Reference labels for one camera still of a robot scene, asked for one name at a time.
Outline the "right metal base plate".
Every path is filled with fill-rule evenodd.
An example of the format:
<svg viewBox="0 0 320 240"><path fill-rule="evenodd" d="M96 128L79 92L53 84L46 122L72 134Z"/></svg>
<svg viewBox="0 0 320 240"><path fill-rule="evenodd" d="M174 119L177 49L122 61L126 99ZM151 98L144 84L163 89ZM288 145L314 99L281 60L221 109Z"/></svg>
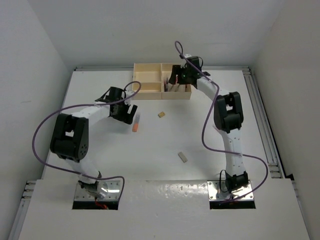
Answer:
<svg viewBox="0 0 320 240"><path fill-rule="evenodd" d="M227 192L224 181L219 180L207 181L208 198L211 202L219 202L226 200L236 201L253 201L254 194L252 193L252 185L249 181L246 186L242 186L236 190L232 190L231 193Z"/></svg>

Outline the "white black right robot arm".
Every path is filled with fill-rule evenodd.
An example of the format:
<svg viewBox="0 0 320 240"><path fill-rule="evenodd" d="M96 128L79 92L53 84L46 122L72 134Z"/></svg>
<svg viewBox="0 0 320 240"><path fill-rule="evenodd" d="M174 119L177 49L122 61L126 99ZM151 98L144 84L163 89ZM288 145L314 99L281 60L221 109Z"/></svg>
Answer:
<svg viewBox="0 0 320 240"><path fill-rule="evenodd" d="M241 127L244 114L240 94L221 90L210 74L202 71L200 58L190 54L179 55L183 63L172 67L168 82L171 85L192 85L212 100L213 126L223 139L226 158L225 190L232 193L248 185L249 177L243 163Z"/></svg>

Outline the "small tan eraser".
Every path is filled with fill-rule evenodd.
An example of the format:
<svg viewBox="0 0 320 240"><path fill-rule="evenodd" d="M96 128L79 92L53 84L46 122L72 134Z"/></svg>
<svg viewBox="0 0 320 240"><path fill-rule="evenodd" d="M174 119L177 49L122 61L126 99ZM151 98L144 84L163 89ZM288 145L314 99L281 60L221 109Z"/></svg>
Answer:
<svg viewBox="0 0 320 240"><path fill-rule="evenodd" d="M162 117L164 117L164 116L165 116L165 113L164 113L163 111L158 114L158 117L159 117L159 118L162 118Z"/></svg>

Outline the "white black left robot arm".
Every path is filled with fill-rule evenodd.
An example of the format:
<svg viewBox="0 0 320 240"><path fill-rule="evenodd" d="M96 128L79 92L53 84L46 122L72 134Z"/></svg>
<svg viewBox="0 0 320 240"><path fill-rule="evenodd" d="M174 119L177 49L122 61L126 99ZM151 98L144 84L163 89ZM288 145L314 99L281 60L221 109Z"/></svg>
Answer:
<svg viewBox="0 0 320 240"><path fill-rule="evenodd" d="M131 105L134 93L125 88L110 87L93 104L72 114L60 113L57 116L50 151L79 173L82 185L94 186L101 178L101 173L91 163L88 154L90 128L106 118L131 125L138 108L137 105Z"/></svg>

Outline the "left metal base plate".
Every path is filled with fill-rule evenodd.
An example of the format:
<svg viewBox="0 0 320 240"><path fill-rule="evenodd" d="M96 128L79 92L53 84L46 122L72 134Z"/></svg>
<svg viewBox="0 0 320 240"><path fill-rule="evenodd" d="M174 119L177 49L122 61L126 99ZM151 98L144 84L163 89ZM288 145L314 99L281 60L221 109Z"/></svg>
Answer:
<svg viewBox="0 0 320 240"><path fill-rule="evenodd" d="M74 200L78 202L93 201L118 201L121 193L119 180L106 180L97 184L83 185L78 182L75 188Z"/></svg>

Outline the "cream wooden compartment tray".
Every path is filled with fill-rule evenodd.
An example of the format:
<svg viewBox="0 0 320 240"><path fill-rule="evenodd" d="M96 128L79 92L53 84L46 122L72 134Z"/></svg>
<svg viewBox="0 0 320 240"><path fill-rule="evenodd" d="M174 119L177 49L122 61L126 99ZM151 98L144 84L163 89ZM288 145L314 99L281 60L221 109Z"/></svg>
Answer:
<svg viewBox="0 0 320 240"><path fill-rule="evenodd" d="M170 78L174 63L135 63L133 66L132 91L138 93L134 100L189 100L192 88L188 92L164 92L164 80Z"/></svg>

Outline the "grey speckled eraser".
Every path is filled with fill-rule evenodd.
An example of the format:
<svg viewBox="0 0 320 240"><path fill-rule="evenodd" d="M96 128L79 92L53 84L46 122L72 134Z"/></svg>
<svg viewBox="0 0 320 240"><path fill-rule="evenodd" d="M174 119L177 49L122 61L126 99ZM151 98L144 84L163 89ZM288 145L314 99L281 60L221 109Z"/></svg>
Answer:
<svg viewBox="0 0 320 240"><path fill-rule="evenodd" d="M185 154L183 152L179 152L178 156L183 163L186 163L188 161L187 157L185 156Z"/></svg>

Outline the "aluminium frame rail right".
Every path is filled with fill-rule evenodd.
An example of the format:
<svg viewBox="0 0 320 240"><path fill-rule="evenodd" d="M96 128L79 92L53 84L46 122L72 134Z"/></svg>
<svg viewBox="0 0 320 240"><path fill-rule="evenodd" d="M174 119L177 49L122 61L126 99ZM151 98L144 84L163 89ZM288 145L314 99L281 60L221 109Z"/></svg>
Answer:
<svg viewBox="0 0 320 240"><path fill-rule="evenodd" d="M262 140L271 178L284 179L286 174L278 153L277 144L272 133L258 84L256 83L255 77L249 67L245 68L242 73Z"/></svg>

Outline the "orange highlighter marker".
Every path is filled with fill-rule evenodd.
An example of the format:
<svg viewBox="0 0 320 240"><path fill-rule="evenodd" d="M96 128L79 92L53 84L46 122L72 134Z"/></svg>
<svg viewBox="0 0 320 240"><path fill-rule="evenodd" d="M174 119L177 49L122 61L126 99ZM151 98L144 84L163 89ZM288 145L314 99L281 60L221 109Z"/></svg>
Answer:
<svg viewBox="0 0 320 240"><path fill-rule="evenodd" d="M134 118L134 121L133 121L133 126L132 126L132 132L134 132L134 133L136 133L138 131L140 117L141 117L141 114L138 112L135 115L135 118Z"/></svg>

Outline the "metal base plate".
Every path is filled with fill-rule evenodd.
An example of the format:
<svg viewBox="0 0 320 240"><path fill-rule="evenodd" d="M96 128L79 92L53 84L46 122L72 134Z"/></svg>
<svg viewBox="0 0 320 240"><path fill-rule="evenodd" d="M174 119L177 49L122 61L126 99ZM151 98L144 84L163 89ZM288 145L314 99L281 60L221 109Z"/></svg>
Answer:
<svg viewBox="0 0 320 240"><path fill-rule="evenodd" d="M118 201L121 193L119 180L106 180L97 184L83 185L78 182L75 188L74 200L78 202L93 201Z"/></svg>
<svg viewBox="0 0 320 240"><path fill-rule="evenodd" d="M211 202L219 202L226 200L236 201L253 201L254 194L252 193L252 185L249 181L246 186L242 186L236 190L232 190L231 193L227 192L224 181L219 180L207 181L208 198Z"/></svg>

